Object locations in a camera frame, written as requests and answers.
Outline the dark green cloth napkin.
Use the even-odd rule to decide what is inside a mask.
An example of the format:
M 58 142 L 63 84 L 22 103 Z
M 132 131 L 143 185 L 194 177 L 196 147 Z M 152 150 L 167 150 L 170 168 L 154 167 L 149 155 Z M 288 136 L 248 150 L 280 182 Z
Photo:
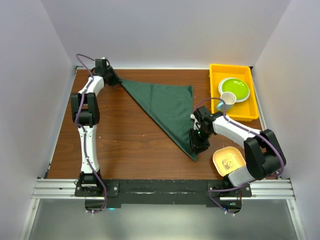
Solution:
M 123 79 L 125 91 L 144 112 L 170 137 L 188 156 L 197 162 L 192 153 L 189 130 L 193 128 L 194 89 L 191 85 L 145 83 Z

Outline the cream square bowl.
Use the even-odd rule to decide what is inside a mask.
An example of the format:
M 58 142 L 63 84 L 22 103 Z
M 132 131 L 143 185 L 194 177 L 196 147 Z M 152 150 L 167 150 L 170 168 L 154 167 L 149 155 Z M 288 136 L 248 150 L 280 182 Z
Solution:
M 222 177 L 246 165 L 241 152 L 232 146 L 224 147 L 215 151 L 212 156 L 212 161 L 217 172 Z

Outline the aluminium frame rail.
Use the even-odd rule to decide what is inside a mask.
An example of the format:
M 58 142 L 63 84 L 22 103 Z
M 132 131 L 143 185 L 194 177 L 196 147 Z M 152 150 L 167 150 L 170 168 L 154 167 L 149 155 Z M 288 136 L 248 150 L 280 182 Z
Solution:
M 192 161 L 119 85 L 98 97 L 96 141 L 107 197 L 78 181 L 79 130 L 64 110 L 47 175 L 36 181 L 22 240 L 304 240 L 293 186 L 267 178 L 234 187 L 213 153 Z

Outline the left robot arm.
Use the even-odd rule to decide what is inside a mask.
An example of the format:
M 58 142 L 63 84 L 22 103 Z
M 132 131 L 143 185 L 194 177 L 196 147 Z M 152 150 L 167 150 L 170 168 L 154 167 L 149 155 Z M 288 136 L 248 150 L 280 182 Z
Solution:
M 70 96 L 71 115 L 80 137 L 81 169 L 76 190 L 89 196 L 100 196 L 106 192 L 100 174 L 97 157 L 96 133 L 100 122 L 97 96 L 106 86 L 121 83 L 120 78 L 107 58 L 94 60 L 94 68 L 89 69 L 84 87 Z

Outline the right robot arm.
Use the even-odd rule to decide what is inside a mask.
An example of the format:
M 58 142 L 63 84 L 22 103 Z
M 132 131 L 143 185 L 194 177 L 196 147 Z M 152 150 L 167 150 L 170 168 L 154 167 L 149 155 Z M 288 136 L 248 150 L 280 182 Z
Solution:
M 262 180 L 277 171 L 282 174 L 286 159 L 272 130 L 247 127 L 223 112 L 210 113 L 205 106 L 197 108 L 190 118 L 193 121 L 189 129 L 191 153 L 197 155 L 206 151 L 212 135 L 222 135 L 244 149 L 245 164 L 227 173 L 227 181 L 222 185 L 227 196 L 235 196 L 247 183 Z

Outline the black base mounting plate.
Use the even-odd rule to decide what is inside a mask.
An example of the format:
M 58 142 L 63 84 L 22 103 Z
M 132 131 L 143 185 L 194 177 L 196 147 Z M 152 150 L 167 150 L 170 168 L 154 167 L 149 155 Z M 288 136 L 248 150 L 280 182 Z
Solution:
M 105 179 L 107 208 L 121 208 L 122 205 L 205 205 L 216 207 L 209 198 L 218 203 L 222 198 L 239 200 L 252 196 L 249 184 L 229 192 L 210 190 L 228 189 L 223 180 L 159 180 L 159 179 Z

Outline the white blue mug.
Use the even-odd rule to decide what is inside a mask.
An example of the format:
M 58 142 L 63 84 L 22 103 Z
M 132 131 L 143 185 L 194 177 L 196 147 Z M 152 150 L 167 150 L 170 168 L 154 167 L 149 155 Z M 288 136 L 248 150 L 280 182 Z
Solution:
M 227 113 L 236 103 L 237 97 L 229 91 L 223 92 L 220 96 L 216 109 L 220 112 Z

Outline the green plate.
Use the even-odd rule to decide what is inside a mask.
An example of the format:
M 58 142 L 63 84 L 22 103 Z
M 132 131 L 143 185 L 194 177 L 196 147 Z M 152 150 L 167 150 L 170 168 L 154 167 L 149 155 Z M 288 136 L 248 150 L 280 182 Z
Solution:
M 251 94 L 249 86 L 243 80 L 235 77 L 224 78 L 218 84 L 218 91 L 220 94 L 232 92 L 236 96 L 237 103 L 246 101 Z

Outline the yellow plastic bin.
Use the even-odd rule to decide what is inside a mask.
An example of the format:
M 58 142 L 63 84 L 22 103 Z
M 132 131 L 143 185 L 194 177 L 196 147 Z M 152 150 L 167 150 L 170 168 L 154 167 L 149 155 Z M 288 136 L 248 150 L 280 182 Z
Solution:
M 251 122 L 259 118 L 257 100 L 251 69 L 243 65 L 214 64 L 209 66 L 211 112 L 217 112 L 217 105 L 224 92 L 233 93 L 236 102 L 227 115 L 236 121 Z

